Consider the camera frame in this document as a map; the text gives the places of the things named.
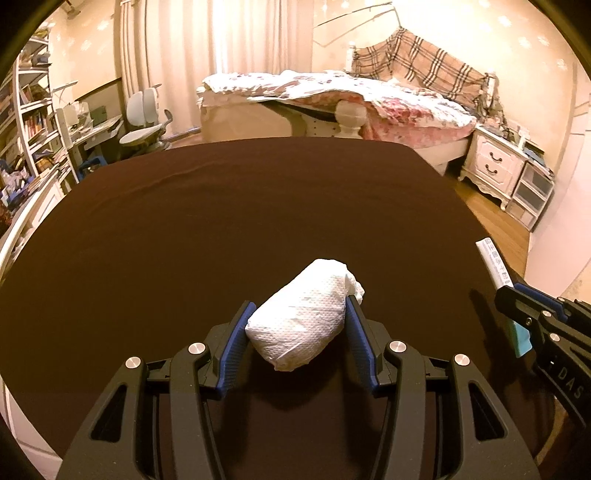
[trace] metal pin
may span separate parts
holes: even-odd
[[[396,353],[402,353],[406,350],[406,344],[400,340],[394,340],[390,342],[390,350]]]
[[[200,353],[203,353],[205,351],[205,345],[197,342],[197,343],[192,343],[191,345],[189,345],[189,353],[192,353],[193,355],[199,355]]]
[[[125,361],[127,368],[138,368],[142,363],[142,359],[138,356],[132,356]]]
[[[463,353],[457,354],[453,359],[458,365],[461,365],[462,367],[465,367],[470,363],[468,356],[464,355]]]

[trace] crumpled paper towel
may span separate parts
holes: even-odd
[[[361,303],[364,293],[347,265],[314,260],[252,314],[246,335],[275,370],[294,371],[343,329],[345,298]]]

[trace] floral comforter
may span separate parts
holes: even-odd
[[[476,126],[474,116],[436,92],[343,72],[217,73],[205,78],[203,84],[214,93],[232,93],[253,102],[283,100],[328,111],[334,111],[341,100],[361,103],[368,111],[363,138],[412,148],[459,140]]]

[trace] beige curtain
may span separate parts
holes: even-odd
[[[128,0],[121,5],[125,96],[161,83],[168,135],[201,125],[196,89],[216,72],[309,72],[314,0]]]
[[[311,70],[313,0],[215,1],[213,25],[220,31],[218,71]]]

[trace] bed frame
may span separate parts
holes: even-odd
[[[345,71],[352,70],[355,44],[349,43]],[[238,96],[224,95],[221,105],[203,102],[204,88],[197,89],[204,142],[266,137],[340,137],[361,138],[359,130],[367,119],[367,110],[358,103],[341,100],[334,112],[302,107],[274,98],[268,102],[247,102]],[[467,154],[470,137],[428,148],[416,148],[440,175],[447,164]]]

